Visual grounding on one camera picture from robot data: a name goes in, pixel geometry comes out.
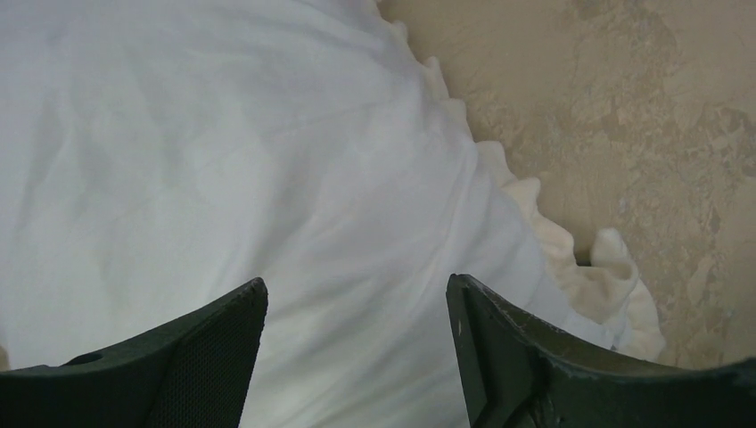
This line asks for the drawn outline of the grey pillow with cream ruffle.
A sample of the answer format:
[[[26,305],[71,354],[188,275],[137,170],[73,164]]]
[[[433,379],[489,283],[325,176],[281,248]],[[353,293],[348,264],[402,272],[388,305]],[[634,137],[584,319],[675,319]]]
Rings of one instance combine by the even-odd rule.
[[[465,427],[469,274],[654,360],[619,233],[590,267],[374,1],[4,1],[1,361],[60,364],[254,277],[244,427]]]

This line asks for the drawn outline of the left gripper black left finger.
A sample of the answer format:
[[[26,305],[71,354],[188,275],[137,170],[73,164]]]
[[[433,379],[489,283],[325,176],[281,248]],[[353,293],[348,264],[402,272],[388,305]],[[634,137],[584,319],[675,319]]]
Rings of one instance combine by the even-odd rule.
[[[237,427],[267,314],[254,278],[62,366],[1,374],[3,427]]]

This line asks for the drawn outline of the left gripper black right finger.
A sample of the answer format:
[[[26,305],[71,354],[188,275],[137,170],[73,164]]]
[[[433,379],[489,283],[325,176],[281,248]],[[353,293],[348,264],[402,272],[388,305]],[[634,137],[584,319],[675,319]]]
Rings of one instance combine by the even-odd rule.
[[[453,275],[448,312],[473,427],[752,427],[755,362],[685,370],[585,342]]]

